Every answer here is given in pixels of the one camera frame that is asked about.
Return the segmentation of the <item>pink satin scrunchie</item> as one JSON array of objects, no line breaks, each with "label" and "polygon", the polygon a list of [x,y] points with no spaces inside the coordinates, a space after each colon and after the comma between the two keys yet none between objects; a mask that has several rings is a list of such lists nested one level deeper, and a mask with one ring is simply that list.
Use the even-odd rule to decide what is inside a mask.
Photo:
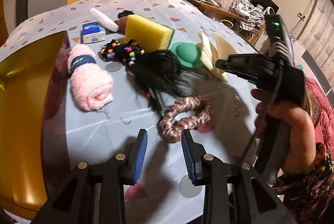
[{"label": "pink satin scrunchie", "polygon": [[[187,111],[196,111],[195,115],[174,119]],[[179,142],[184,130],[194,130],[205,126],[212,116],[212,105],[200,96],[186,97],[168,108],[166,115],[159,123],[162,136],[171,143]]]}]

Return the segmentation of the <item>cream knit cloth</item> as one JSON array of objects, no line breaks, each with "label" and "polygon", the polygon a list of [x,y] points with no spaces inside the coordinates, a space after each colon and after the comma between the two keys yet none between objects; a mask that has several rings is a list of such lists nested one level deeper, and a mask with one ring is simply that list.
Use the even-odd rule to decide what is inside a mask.
[{"label": "cream knit cloth", "polygon": [[200,61],[211,72],[211,74],[213,74],[214,77],[227,83],[227,74],[224,70],[217,68],[215,63],[219,59],[227,60],[229,55],[239,54],[240,51],[220,35],[215,36],[215,46],[211,43],[209,37],[204,32],[201,32],[199,37],[201,39]]}]

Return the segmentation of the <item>green silicone puff holder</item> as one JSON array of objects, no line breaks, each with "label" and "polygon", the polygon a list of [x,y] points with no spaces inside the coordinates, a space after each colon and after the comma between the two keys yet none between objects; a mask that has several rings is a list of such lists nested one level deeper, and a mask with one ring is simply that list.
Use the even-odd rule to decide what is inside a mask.
[{"label": "green silicone puff holder", "polygon": [[170,51],[177,57],[180,64],[186,68],[200,68],[203,63],[200,60],[201,49],[193,43],[175,42]]}]

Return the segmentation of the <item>pink towel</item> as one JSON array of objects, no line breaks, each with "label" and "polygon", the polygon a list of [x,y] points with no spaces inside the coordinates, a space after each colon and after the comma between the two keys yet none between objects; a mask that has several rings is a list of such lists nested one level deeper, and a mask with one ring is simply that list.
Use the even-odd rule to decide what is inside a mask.
[{"label": "pink towel", "polygon": [[114,79],[97,64],[96,58],[88,45],[77,44],[67,61],[72,95],[84,111],[98,111],[113,101]]}]

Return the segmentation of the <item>yellow sponge block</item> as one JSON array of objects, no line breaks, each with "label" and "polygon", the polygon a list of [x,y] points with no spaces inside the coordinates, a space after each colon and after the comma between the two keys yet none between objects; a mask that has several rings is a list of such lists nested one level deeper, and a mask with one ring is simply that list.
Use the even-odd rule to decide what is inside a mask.
[{"label": "yellow sponge block", "polygon": [[124,43],[134,39],[146,52],[166,50],[172,41],[174,30],[140,15],[127,17]]}]

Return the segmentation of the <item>blue tissue pack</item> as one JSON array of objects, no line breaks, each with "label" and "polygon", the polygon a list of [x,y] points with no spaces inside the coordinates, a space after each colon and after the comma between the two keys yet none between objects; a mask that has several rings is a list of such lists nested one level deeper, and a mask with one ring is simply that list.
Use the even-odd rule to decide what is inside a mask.
[{"label": "blue tissue pack", "polygon": [[82,41],[84,44],[105,41],[106,30],[98,23],[85,23],[82,25]]}]

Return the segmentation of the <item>brown makeup sponge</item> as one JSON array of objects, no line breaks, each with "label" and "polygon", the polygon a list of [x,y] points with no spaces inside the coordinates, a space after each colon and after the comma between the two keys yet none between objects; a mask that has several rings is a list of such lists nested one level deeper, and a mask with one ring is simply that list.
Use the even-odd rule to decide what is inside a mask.
[{"label": "brown makeup sponge", "polygon": [[115,23],[118,25],[119,30],[125,33],[126,25],[127,25],[128,16],[121,17],[120,19],[116,20]]}]

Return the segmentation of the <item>white foam sponge bar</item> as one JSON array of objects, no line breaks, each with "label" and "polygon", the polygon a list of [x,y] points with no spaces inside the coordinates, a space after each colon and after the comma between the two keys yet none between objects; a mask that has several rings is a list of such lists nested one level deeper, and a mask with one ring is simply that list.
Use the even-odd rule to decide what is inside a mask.
[{"label": "white foam sponge bar", "polygon": [[119,31],[119,26],[113,20],[111,20],[107,15],[105,15],[104,13],[95,8],[91,8],[89,11],[102,27],[114,33]]}]

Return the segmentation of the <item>black scrunchie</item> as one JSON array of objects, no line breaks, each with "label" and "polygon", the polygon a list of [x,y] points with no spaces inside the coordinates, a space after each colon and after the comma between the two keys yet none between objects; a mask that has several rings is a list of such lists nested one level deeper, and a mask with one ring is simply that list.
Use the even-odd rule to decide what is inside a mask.
[{"label": "black scrunchie", "polygon": [[134,14],[133,11],[124,10],[118,14],[118,19],[121,19],[122,17],[125,17],[125,16],[133,15],[133,14]]}]

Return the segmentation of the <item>wooden side table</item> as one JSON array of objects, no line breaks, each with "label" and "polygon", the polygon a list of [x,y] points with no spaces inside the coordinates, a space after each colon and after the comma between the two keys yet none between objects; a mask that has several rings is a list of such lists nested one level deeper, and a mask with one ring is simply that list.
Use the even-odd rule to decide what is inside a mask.
[{"label": "wooden side table", "polygon": [[200,12],[208,16],[209,18],[216,20],[219,23],[224,24],[229,27],[244,40],[248,41],[252,46],[255,46],[257,41],[263,35],[266,26],[260,25],[256,26],[251,31],[246,31],[241,28],[241,18],[235,13],[230,12],[229,10],[216,6],[214,4],[208,3],[203,0],[186,0],[195,6]]}]

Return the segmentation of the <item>crumpled clothes pile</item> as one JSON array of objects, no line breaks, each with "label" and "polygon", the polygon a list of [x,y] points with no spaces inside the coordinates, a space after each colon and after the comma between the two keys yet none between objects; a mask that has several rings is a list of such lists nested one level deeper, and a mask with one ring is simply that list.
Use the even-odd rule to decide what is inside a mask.
[{"label": "crumpled clothes pile", "polygon": [[249,0],[236,0],[230,10],[238,15],[243,30],[251,31],[265,23],[262,10],[252,5]]}]

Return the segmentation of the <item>pink quilted blanket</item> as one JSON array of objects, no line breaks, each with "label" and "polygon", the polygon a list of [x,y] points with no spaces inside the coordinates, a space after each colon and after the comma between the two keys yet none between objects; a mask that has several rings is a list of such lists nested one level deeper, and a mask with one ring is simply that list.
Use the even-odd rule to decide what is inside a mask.
[{"label": "pink quilted blanket", "polygon": [[307,112],[315,128],[317,143],[325,145],[333,157],[333,108],[314,79],[306,78]]}]

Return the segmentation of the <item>patterned white tablecloth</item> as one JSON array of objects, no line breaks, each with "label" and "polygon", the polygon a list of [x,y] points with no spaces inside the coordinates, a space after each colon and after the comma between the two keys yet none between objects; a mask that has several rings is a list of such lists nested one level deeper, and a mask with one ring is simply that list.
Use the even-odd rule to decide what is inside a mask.
[{"label": "patterned white tablecloth", "polygon": [[180,142],[236,163],[255,131],[251,85],[176,52],[227,42],[253,48],[184,0],[79,0],[23,21],[1,47],[1,207],[33,219],[80,162],[104,163],[148,134],[128,223],[187,223],[204,190],[187,177]]}]

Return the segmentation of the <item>gold metal tin box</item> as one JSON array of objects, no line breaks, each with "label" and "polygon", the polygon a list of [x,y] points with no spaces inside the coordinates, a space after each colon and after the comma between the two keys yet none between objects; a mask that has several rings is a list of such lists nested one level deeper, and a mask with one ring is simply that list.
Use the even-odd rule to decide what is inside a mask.
[{"label": "gold metal tin box", "polygon": [[47,200],[42,126],[52,77],[67,81],[66,32],[39,39],[1,61],[1,208],[31,220]]}]

